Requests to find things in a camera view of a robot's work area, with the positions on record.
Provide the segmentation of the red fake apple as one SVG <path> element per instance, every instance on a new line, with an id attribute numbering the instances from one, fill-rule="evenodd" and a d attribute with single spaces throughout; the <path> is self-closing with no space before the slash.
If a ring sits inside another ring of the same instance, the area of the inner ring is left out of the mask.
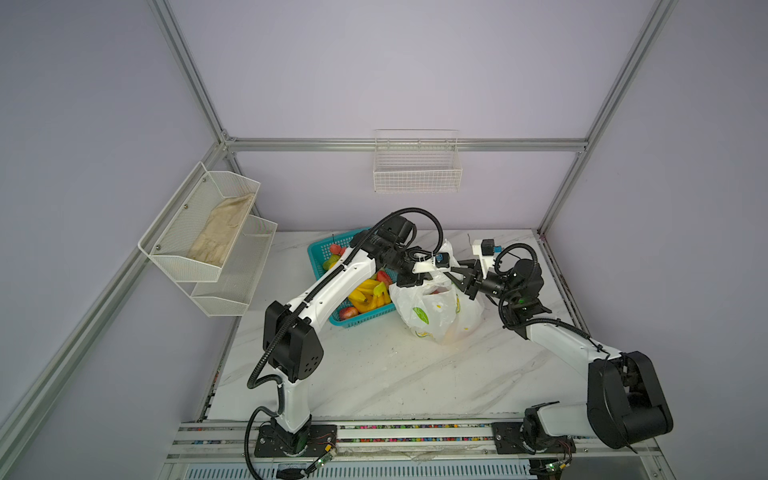
<path id="1" fill-rule="evenodd" d="M 357 308 L 355 308 L 353 306 L 350 306 L 350 307 L 346 307 L 346 308 L 342 309 L 339 312 L 339 317 L 340 317 L 341 321 L 346 321 L 346 320 L 349 320 L 351 318 L 354 318 L 354 317 L 358 316 L 359 314 L 360 314 L 360 312 L 358 311 Z"/>

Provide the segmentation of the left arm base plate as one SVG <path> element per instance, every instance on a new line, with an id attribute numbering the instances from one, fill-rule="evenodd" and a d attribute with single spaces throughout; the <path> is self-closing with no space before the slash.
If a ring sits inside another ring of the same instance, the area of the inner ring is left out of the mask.
<path id="1" fill-rule="evenodd" d="M 258 429 L 252 452 L 256 458 L 319 457 L 336 445 L 337 434 L 333 424 L 310 424 L 296 433 L 265 424 Z"/>

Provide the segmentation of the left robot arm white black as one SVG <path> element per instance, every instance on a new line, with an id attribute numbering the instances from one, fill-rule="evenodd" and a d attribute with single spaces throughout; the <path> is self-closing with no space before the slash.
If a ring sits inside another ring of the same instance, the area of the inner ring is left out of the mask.
<path id="1" fill-rule="evenodd" d="M 434 248 L 421 252 L 411 243 L 415 225 L 406 216 L 431 221 L 437 233 Z M 364 280 L 388 268 L 400 279 L 415 273 L 419 262 L 434 259 L 444 243 L 442 225 L 420 207 L 396 210 L 374 226 L 355 234 L 333 267 L 303 293 L 283 304 L 272 302 L 265 310 L 263 354 L 248 377 L 253 390 L 265 382 L 277 384 L 278 410 L 258 407 L 289 435 L 306 430 L 311 422 L 308 388 L 303 381 L 319 367 L 324 350 L 319 333 L 333 312 Z"/>

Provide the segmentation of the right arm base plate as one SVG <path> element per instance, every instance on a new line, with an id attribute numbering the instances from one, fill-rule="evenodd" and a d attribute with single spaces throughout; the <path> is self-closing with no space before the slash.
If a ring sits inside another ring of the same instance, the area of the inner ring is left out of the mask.
<path id="1" fill-rule="evenodd" d="M 568 436 L 550 436 L 528 421 L 494 422 L 492 437 L 498 454 L 571 454 L 575 450 Z"/>

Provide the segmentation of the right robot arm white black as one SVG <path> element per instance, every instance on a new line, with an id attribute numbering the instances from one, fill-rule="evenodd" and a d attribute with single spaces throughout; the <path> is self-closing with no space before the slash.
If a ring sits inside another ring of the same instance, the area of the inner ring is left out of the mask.
<path id="1" fill-rule="evenodd" d="M 674 420 L 651 359 L 606 346 L 584 330 L 554 318 L 540 300 L 543 269 L 525 243 L 505 248 L 484 239 L 474 259 L 447 270 L 469 299 L 492 300 L 503 327 L 554 354 L 585 383 L 582 403 L 545 402 L 524 412 L 521 437 L 531 452 L 567 437 L 596 438 L 612 449 L 665 435 Z"/>

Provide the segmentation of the upper white mesh shelf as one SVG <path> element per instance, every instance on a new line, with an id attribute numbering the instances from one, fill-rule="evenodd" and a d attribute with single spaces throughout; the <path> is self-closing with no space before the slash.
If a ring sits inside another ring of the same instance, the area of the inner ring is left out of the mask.
<path id="1" fill-rule="evenodd" d="M 256 180 L 198 163 L 141 237 L 139 251 L 176 283 L 216 282 L 224 266 L 192 260 L 187 253 L 214 207 L 230 197 L 253 193 L 256 199 L 259 189 Z"/>

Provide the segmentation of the aluminium frame rail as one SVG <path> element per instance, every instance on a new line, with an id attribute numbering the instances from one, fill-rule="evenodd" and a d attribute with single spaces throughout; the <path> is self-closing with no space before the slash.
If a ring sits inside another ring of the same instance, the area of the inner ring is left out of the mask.
<path id="1" fill-rule="evenodd" d="M 586 139 L 567 138 L 459 138 L 459 139 L 377 139 L 377 138 L 233 138 L 226 142 L 235 152 L 374 152 L 397 151 L 456 152 L 580 152 Z"/>

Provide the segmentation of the teal plastic basket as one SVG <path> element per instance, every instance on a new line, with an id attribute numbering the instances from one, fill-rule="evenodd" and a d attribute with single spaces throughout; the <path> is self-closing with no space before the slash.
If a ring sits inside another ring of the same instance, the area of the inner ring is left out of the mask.
<path id="1" fill-rule="evenodd" d="M 333 234 L 309 245 L 307 253 L 316 279 L 320 279 L 341 256 L 341 251 L 350 250 L 353 237 L 362 229 L 341 234 Z M 389 287 L 398 278 L 398 274 L 389 268 L 379 269 L 365 279 L 333 311 L 329 322 L 334 326 L 352 327 L 375 317 L 393 312 L 395 305 L 391 300 Z"/>

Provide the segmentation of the white plastic bag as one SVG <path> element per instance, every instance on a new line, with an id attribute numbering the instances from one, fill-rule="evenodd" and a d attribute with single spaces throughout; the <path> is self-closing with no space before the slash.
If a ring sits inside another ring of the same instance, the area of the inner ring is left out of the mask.
<path id="1" fill-rule="evenodd" d="M 482 322 L 485 305 L 471 300 L 442 272 L 429 272 L 421 285 L 389 287 L 389 295 L 414 336 L 447 345 L 470 336 Z"/>

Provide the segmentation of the yellow banana bunch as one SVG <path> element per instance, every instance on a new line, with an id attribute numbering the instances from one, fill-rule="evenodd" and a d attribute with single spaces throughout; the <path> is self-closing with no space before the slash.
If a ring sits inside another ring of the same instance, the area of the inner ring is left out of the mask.
<path id="1" fill-rule="evenodd" d="M 375 279 L 367 279 L 353 290 L 347 299 L 353 307 L 358 309 L 360 314 L 377 310 L 391 303 L 389 284 Z"/>

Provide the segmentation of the white mesh shelf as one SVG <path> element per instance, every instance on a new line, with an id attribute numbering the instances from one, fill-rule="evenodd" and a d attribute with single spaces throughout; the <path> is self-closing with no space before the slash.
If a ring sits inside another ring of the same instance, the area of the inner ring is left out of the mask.
<path id="1" fill-rule="evenodd" d="M 244 315 L 253 300 L 277 224 L 249 215 L 216 282 L 196 283 L 188 294 L 208 317 Z"/>
<path id="2" fill-rule="evenodd" d="M 216 282 L 224 266 L 192 260 L 187 253 L 214 207 L 230 197 L 253 193 L 256 199 L 259 189 L 256 180 L 198 163 L 141 237 L 139 251 L 176 283 Z"/>

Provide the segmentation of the beige cloth in shelf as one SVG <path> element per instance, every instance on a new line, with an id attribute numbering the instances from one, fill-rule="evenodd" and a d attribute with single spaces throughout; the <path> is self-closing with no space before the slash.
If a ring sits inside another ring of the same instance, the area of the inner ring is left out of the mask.
<path id="1" fill-rule="evenodd" d="M 223 267 L 254 199 L 253 193 L 230 197 L 214 207 L 203 230 L 192 243 L 187 257 Z"/>

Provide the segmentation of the lower white mesh shelf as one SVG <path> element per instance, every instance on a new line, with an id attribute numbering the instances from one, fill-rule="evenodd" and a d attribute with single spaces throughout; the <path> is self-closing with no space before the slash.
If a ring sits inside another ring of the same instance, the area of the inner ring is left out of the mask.
<path id="1" fill-rule="evenodd" d="M 216 282 L 196 283 L 188 294 L 208 317 L 244 315 L 253 300 L 277 224 L 249 215 Z"/>

